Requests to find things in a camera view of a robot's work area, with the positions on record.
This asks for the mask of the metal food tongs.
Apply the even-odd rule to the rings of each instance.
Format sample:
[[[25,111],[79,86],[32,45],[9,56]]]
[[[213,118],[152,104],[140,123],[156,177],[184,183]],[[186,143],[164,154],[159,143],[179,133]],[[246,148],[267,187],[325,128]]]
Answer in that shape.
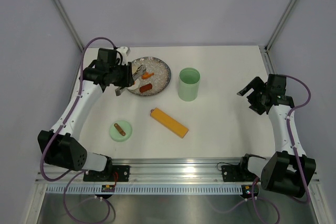
[[[140,84],[140,79],[141,77],[145,74],[146,72],[146,66],[145,65],[140,65],[137,70],[132,74],[133,78],[133,86],[131,87],[132,89],[136,89],[139,84]]]

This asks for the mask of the toy orange chicken drumstick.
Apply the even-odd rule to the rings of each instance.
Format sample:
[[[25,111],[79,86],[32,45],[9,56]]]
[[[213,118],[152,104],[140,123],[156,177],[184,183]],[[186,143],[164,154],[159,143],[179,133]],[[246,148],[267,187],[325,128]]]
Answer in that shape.
[[[142,75],[142,79],[143,80],[145,80],[145,79],[148,79],[148,78],[150,78],[150,77],[152,77],[154,75],[154,72],[152,72],[152,73],[148,73],[148,72],[146,72],[145,74],[143,74]]]

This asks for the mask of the toy red sausage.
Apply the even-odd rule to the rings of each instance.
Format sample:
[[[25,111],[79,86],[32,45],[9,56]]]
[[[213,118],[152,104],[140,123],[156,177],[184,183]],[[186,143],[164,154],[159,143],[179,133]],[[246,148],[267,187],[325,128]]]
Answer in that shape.
[[[143,85],[143,86],[139,87],[139,92],[140,93],[145,93],[145,92],[151,90],[152,88],[153,88],[152,84],[148,83],[146,85]]]

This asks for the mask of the toy fried egg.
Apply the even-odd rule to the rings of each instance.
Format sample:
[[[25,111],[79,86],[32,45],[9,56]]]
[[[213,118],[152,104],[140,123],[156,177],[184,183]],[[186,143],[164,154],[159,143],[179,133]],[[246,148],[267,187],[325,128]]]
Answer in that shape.
[[[128,90],[136,90],[140,86],[140,82],[136,81],[132,86],[128,87]]]

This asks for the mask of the toy beige bun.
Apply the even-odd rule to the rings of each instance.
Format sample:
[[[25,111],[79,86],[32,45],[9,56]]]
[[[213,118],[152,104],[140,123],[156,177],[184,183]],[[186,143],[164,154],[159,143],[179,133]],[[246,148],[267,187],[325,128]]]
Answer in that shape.
[[[137,74],[139,74],[139,73],[141,73],[141,67],[137,67],[137,66],[133,66],[132,67],[132,75],[133,76],[135,76],[135,75],[137,75]]]

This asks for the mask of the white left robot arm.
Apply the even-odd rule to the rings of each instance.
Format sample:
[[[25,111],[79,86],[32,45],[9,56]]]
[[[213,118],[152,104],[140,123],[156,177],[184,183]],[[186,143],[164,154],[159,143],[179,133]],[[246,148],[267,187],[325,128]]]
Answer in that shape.
[[[61,118],[49,131],[40,131],[40,172],[45,180],[52,181],[52,178],[47,177],[44,164],[65,168],[67,172],[91,170],[102,181],[113,176],[112,159],[87,151],[80,144],[79,136],[91,108],[106,87],[114,85],[121,92],[134,84],[132,64],[127,61],[129,52],[128,47],[100,48],[97,58],[81,69],[79,89]]]

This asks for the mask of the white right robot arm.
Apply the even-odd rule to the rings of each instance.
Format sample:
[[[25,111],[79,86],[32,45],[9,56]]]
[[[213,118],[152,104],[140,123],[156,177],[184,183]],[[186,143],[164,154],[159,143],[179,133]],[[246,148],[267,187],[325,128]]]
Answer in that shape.
[[[269,74],[266,82],[255,77],[237,93],[242,97],[251,92],[247,97],[249,107],[259,115],[268,115],[275,140],[275,153],[269,160],[246,154],[240,160],[238,173],[244,180],[256,175],[264,190],[302,198],[308,195],[316,162],[307,157],[295,124],[295,110],[307,103],[295,105],[293,98],[286,95],[286,84],[286,75]]]

